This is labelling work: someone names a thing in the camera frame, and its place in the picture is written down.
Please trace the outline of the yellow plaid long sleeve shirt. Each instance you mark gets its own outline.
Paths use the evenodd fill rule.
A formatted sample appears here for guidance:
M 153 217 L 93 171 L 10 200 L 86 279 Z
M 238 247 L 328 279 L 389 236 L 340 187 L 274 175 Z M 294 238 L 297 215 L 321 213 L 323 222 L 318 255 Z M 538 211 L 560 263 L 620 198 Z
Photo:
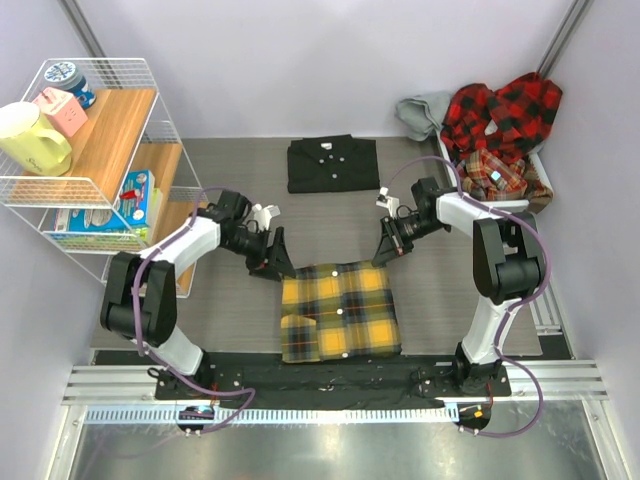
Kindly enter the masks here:
M 317 264 L 284 278 L 280 340 L 288 364 L 400 354 L 387 269 L 369 261 Z

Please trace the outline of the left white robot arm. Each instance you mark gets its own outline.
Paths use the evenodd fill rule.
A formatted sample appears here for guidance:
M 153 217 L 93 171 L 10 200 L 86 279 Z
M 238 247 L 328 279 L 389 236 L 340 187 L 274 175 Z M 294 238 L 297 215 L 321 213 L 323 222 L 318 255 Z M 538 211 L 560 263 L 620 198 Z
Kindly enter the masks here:
M 276 205 L 255 204 L 227 189 L 208 205 L 197 200 L 184 223 L 166 238 L 138 253 L 113 257 L 100 312 L 102 328 L 165 366 L 187 396 L 205 397 L 212 389 L 212 369 L 207 353 L 177 325 L 177 280 L 218 248 L 243 257 L 254 277 L 276 282 L 294 277 L 284 230 L 270 227 L 279 214 Z

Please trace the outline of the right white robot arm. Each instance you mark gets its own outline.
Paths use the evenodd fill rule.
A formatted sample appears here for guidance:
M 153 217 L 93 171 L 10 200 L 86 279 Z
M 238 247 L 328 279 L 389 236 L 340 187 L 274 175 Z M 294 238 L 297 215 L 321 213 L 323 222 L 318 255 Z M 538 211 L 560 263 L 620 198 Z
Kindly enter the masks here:
M 400 203 L 379 190 L 376 205 L 387 210 L 372 264 L 384 266 L 410 253 L 414 242 L 439 230 L 456 229 L 472 239 L 472 276 L 479 293 L 468 333 L 459 342 L 449 377 L 457 391 L 477 394 L 497 378 L 503 334 L 523 302 L 542 288 L 547 262 L 535 219 L 528 212 L 498 211 L 433 177 L 411 186 L 416 208 L 405 216 Z

